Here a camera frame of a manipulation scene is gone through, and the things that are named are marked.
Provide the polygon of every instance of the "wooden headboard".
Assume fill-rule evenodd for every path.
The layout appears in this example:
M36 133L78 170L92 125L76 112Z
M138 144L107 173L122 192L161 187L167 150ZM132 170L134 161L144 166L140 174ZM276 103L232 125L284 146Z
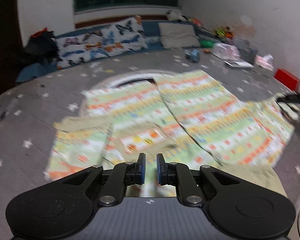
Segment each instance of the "wooden headboard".
M81 22L76 23L75 28L84 28L88 26L98 25L98 24L106 24L106 23L113 23L118 22L123 19L129 18L134 15L125 15L125 16L117 16L117 17L109 17L109 18L102 18L102 19L96 19L88 22ZM167 17L165 15L140 15L143 20L167 20Z

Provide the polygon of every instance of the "gray gripper base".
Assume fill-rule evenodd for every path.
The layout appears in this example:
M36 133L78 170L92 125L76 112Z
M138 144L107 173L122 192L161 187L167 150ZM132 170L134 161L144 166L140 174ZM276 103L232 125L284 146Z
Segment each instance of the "gray gripper base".
M199 208L183 206L175 197L125 197L117 206L98 210L79 233L67 240L229 240Z

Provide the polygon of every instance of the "green object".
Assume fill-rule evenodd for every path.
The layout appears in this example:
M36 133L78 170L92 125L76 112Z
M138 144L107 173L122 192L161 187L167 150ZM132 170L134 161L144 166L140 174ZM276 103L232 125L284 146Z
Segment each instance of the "green object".
M213 45L216 43L215 41L199 41L201 48L213 48Z

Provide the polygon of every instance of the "black circular cover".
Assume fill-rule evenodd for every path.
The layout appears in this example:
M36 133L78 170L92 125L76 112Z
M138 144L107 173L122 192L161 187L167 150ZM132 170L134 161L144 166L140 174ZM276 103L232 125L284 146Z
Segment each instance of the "black circular cover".
M50 192L37 188L10 201L6 219L15 236L61 238L79 231L89 221L93 207L84 193L62 186Z
M291 228L295 209L284 196L256 185L231 185L231 190L226 187L208 207L214 224L225 233L246 239L268 239Z

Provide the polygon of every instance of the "red box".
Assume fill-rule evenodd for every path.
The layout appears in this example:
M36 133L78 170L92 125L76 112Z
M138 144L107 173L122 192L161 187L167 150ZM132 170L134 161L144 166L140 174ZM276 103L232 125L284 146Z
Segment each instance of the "red box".
M287 88L298 92L300 86L300 79L292 75L289 71L278 68L274 74L274 78L284 84Z

